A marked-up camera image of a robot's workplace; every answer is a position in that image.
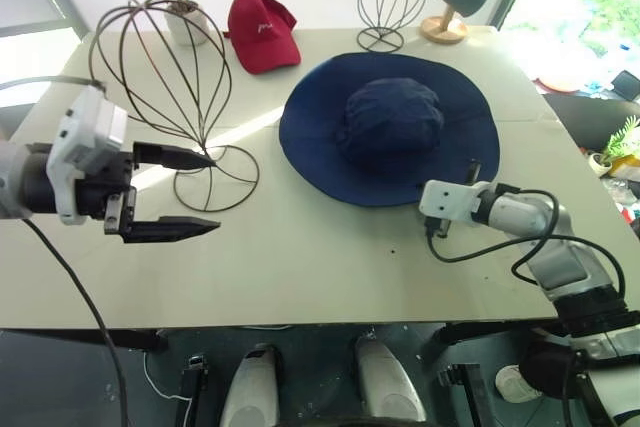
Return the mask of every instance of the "wooden base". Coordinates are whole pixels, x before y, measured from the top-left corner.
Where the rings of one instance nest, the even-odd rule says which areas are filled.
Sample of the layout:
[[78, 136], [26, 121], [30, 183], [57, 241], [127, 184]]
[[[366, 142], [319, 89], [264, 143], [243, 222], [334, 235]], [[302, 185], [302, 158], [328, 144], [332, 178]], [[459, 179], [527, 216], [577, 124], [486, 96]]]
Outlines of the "wooden base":
[[442, 30], [441, 23], [442, 17], [427, 17], [420, 24], [420, 33], [438, 44], [457, 44], [467, 36], [467, 26], [460, 20], [453, 19], [446, 30]]

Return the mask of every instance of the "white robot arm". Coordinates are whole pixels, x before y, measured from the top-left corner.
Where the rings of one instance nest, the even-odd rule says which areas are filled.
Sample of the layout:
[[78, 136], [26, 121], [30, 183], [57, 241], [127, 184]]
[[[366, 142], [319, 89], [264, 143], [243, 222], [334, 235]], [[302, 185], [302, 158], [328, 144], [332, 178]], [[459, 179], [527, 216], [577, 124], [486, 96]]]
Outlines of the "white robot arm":
[[[481, 223], [535, 247], [552, 218], [548, 202], [519, 189], [487, 182], [427, 182], [420, 211], [428, 220]], [[431, 229], [427, 235], [437, 231]], [[592, 250], [574, 236], [569, 214], [559, 208], [552, 237], [528, 260], [529, 270], [570, 334], [580, 358], [575, 382], [593, 425], [640, 425], [640, 312], [624, 298]]]
[[105, 234], [125, 243], [173, 242], [204, 234], [220, 224], [194, 217], [133, 220], [132, 171], [140, 163], [173, 169], [214, 167], [209, 157], [178, 147], [134, 142], [121, 152], [125, 110], [87, 86], [60, 121], [53, 144], [19, 145], [0, 140], [0, 220], [57, 213], [67, 225], [86, 217], [104, 220]]

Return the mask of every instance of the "hat stand base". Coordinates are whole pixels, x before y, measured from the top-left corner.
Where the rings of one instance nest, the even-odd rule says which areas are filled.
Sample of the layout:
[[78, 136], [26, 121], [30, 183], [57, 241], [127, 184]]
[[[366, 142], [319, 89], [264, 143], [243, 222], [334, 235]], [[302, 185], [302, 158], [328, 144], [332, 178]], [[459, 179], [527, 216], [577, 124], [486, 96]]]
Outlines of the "hat stand base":
[[442, 29], [442, 17], [427, 17], [420, 24], [420, 33], [437, 44], [457, 44], [464, 39], [469, 30], [461, 21], [455, 19], [447, 29]]
[[391, 53], [404, 45], [404, 37], [396, 29], [368, 27], [356, 38], [358, 45], [369, 52]]
[[[216, 167], [178, 170], [173, 176], [173, 193], [176, 199], [184, 207], [195, 212], [216, 213], [232, 209], [247, 200], [256, 190], [260, 181], [260, 167], [255, 157], [248, 151], [234, 145], [223, 145], [213, 149], [222, 150], [222, 154], [213, 159], [217, 163]], [[246, 166], [252, 166], [254, 172], [250, 178], [245, 178], [234, 170], [227, 170], [227, 166], [222, 167], [221, 163], [224, 164], [223, 157], [226, 156], [227, 151], [236, 153], [236, 157], [230, 165], [244, 163]], [[231, 186], [231, 190], [237, 191], [231, 197], [228, 195], [229, 181], [236, 184]], [[218, 189], [224, 184], [227, 184], [225, 189], [227, 192], [224, 195], [225, 202], [223, 205], [219, 205], [220, 194], [225, 192], [219, 192]]]

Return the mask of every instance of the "black cable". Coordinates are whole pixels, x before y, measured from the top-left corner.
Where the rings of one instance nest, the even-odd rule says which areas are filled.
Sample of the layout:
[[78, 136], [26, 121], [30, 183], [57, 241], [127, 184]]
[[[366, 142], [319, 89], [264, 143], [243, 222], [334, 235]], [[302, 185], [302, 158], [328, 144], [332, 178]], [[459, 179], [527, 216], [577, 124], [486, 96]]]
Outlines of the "black cable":
[[[620, 265], [618, 260], [613, 256], [611, 252], [609, 252], [607, 249], [605, 249], [601, 245], [596, 244], [595, 242], [591, 242], [590, 240], [583, 239], [582, 237], [575, 237], [573, 235], [553, 234], [549, 236], [549, 239], [569, 240], [572, 242], [578, 242], [588, 247], [591, 247], [592, 249], [595, 249], [598, 252], [600, 252], [602, 255], [604, 255], [607, 258], [607, 260], [611, 262], [611, 265], [616, 271], [616, 275], [618, 277], [618, 295], [620, 296], [621, 299], [624, 299], [624, 296], [626, 294], [626, 280], [624, 277], [624, 271], [622, 270], [622, 266]], [[461, 255], [459, 257], [443, 257], [435, 250], [435, 247], [433, 245], [433, 236], [427, 235], [427, 245], [429, 246], [429, 250], [431, 251], [433, 256], [436, 259], [438, 259], [440, 262], [445, 262], [447, 264], [453, 264], [456, 262], [462, 262], [464, 260], [475, 259], [476, 257], [490, 254], [491, 252], [495, 252], [496, 250], [504, 249], [505, 247], [511, 247], [512, 245], [522, 244], [524, 242], [531, 242], [535, 240], [540, 240], [540, 236], [534, 235], [529, 237], [520, 237], [519, 239], [508, 240], [506, 242], [502, 242], [500, 244], [487, 247], [486, 249], [478, 250], [477, 252], [472, 252], [466, 255]]]
[[544, 195], [548, 197], [549, 200], [551, 200], [551, 203], [553, 205], [553, 210], [551, 212], [551, 219], [549, 219], [549, 224], [547, 225], [547, 228], [544, 230], [544, 232], [540, 236], [540, 240], [538, 241], [538, 243], [535, 245], [533, 249], [531, 249], [529, 252], [523, 255], [519, 260], [517, 260], [511, 266], [511, 273], [516, 278], [524, 282], [528, 282], [529, 284], [536, 285], [537, 282], [535, 280], [525, 277], [524, 275], [518, 272], [518, 269], [520, 268], [520, 266], [526, 264], [529, 261], [529, 259], [531, 259], [534, 255], [540, 252], [540, 250], [545, 246], [545, 244], [549, 240], [549, 237], [551, 236], [551, 234], [553, 234], [553, 231], [556, 230], [556, 226], [558, 225], [558, 218], [560, 217], [560, 202], [558, 202], [558, 199], [556, 198], [555, 195], [553, 195], [551, 192], [547, 192], [546, 190], [526, 189], [526, 190], [520, 190], [518, 191], [518, 193]]
[[8, 89], [22, 84], [34, 84], [36, 82], [60, 82], [63, 84], [90, 85], [105, 92], [106, 88], [102, 82], [95, 79], [85, 79], [83, 77], [73, 77], [71, 75], [42, 75], [40, 77], [25, 77], [24, 79], [10, 80], [0, 84], [0, 90]]
[[71, 266], [67, 263], [67, 261], [64, 260], [62, 255], [56, 250], [53, 244], [49, 242], [49, 239], [47, 239], [47, 236], [38, 228], [37, 225], [35, 225], [29, 219], [22, 219], [22, 221], [25, 224], [27, 224], [31, 230], [33, 230], [33, 232], [40, 238], [44, 246], [47, 248], [47, 250], [49, 250], [51, 255], [55, 257], [55, 259], [60, 263], [62, 268], [67, 272], [67, 274], [69, 274], [69, 277], [71, 277], [71, 281], [76, 286], [76, 289], [78, 289], [78, 292], [80, 292], [80, 295], [82, 296], [87, 306], [89, 307], [91, 314], [93, 314], [93, 318], [96, 319], [96, 323], [100, 328], [100, 333], [104, 338], [104, 342], [107, 345], [107, 348], [109, 349], [109, 354], [111, 354], [113, 365], [116, 368], [116, 376], [118, 378], [118, 390], [119, 390], [118, 394], [120, 396], [120, 425], [122, 427], [126, 427], [128, 424], [127, 384], [124, 378], [124, 371], [122, 369], [122, 364], [120, 364], [120, 360], [118, 359], [118, 354], [116, 353], [116, 347], [113, 343], [113, 340], [111, 340], [111, 336], [109, 335], [109, 331], [107, 330], [107, 327], [105, 326], [104, 321], [102, 320], [102, 317], [100, 316], [100, 312], [98, 312], [98, 309], [93, 303], [93, 300], [91, 300], [91, 297], [89, 297], [89, 294], [87, 293], [84, 286], [80, 282], [80, 279], [78, 278], [76, 273], [73, 271]]

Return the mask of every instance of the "white cable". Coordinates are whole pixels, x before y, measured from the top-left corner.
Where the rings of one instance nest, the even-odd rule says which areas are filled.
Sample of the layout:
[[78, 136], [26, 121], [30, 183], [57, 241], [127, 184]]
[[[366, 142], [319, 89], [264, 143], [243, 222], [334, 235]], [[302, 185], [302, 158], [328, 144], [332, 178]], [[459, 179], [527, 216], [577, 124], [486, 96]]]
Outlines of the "white cable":
[[184, 411], [184, 420], [182, 421], [182, 427], [187, 427], [187, 420], [189, 420], [189, 411], [191, 410], [192, 402], [193, 402], [193, 397], [189, 399], [189, 403], [187, 404], [187, 410]]
[[144, 376], [147, 378], [149, 385], [155, 390], [156, 394], [158, 394], [163, 399], [167, 400], [184, 400], [185, 402], [189, 402], [189, 406], [191, 406], [192, 397], [183, 397], [181, 395], [167, 395], [160, 392], [160, 389], [156, 387], [156, 384], [153, 383], [151, 377], [149, 377], [149, 372], [147, 371], [147, 353], [145, 352], [142, 357], [142, 366], [144, 367]]

